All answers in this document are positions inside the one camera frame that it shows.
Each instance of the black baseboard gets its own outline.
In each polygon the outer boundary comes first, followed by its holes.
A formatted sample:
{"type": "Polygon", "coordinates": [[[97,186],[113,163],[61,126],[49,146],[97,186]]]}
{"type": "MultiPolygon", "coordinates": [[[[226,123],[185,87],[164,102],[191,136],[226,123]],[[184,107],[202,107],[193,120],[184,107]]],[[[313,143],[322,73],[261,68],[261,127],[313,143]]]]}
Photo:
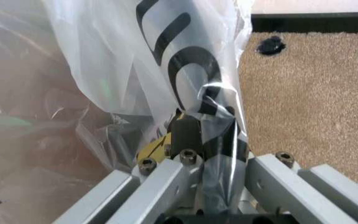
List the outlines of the black baseboard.
{"type": "Polygon", "coordinates": [[[358,33],[358,13],[253,14],[254,32],[358,33]]]}

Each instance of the beige carpet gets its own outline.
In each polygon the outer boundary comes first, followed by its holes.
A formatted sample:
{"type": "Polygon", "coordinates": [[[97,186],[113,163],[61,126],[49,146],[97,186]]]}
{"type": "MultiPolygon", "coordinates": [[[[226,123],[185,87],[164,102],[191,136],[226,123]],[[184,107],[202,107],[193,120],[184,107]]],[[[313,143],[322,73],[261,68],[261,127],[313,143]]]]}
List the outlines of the beige carpet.
{"type": "Polygon", "coordinates": [[[288,151],[358,182],[358,34],[276,34],[283,52],[256,53],[271,35],[252,34],[240,65],[251,150],[288,151]]]}

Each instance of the plastic bag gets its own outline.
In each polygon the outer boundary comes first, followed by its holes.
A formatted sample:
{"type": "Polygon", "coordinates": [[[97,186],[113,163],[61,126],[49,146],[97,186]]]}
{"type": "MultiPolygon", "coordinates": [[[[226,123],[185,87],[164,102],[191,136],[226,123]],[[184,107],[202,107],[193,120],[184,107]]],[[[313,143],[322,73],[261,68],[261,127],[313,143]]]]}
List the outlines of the plastic bag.
{"type": "Polygon", "coordinates": [[[235,179],[244,179],[237,142],[247,142],[236,65],[251,2],[144,1],[156,3],[143,37],[140,1],[40,1],[0,0],[0,223],[50,223],[107,171],[129,171],[136,151],[166,132],[177,99],[201,121],[206,146],[229,142],[209,150],[203,183],[208,211],[233,211],[242,188],[235,179]],[[191,21],[160,66],[148,45],[184,12],[191,21]],[[188,64],[176,96],[169,59],[190,45],[215,57],[221,77],[207,82],[202,67],[188,64]],[[200,113],[202,102],[215,103],[215,114],[200,113]]]}
{"type": "MultiPolygon", "coordinates": [[[[45,5],[81,91],[106,112],[150,118],[138,127],[139,140],[165,134],[164,123],[177,108],[201,121],[210,155],[203,174],[206,212],[235,212],[247,145],[237,65],[251,32],[251,2],[52,0],[45,5]]],[[[132,154],[125,152],[131,147],[113,148],[130,161],[132,154]]]]}
{"type": "Polygon", "coordinates": [[[104,178],[76,128],[109,119],[76,87],[43,4],[0,0],[0,224],[51,223],[104,178]]]}

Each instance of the bolt head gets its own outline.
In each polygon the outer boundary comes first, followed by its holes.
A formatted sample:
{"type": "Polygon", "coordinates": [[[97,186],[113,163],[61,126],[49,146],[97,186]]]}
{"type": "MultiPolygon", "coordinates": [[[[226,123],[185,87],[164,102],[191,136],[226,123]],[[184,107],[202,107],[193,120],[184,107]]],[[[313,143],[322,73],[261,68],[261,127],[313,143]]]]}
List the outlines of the bolt head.
{"type": "Polygon", "coordinates": [[[139,161],[138,166],[140,174],[148,176],[157,167],[157,162],[153,158],[146,157],[139,161]]]}
{"type": "Polygon", "coordinates": [[[184,165],[193,165],[196,163],[197,153],[192,149],[183,149],[179,155],[180,155],[180,161],[184,165]]]}
{"type": "Polygon", "coordinates": [[[290,153],[277,152],[275,156],[279,161],[284,163],[289,168],[292,168],[292,166],[294,165],[295,159],[290,153]]]}

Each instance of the metal frame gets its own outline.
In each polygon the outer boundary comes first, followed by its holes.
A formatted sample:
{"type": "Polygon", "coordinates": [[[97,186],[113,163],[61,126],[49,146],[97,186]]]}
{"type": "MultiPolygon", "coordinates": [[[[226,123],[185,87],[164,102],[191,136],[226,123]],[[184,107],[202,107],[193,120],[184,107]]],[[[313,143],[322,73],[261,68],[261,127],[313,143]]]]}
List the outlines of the metal frame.
{"type": "Polygon", "coordinates": [[[268,212],[287,209],[302,224],[357,223],[271,154],[249,160],[246,174],[247,189],[268,212]]]}
{"type": "Polygon", "coordinates": [[[185,195],[189,186],[189,173],[182,163],[165,159],[107,224],[154,223],[185,195]]]}
{"type": "Polygon", "coordinates": [[[139,185],[138,178],[115,170],[53,223],[105,223],[139,185]]]}
{"type": "Polygon", "coordinates": [[[298,175],[358,221],[358,184],[327,164],[300,170],[298,175]]]}

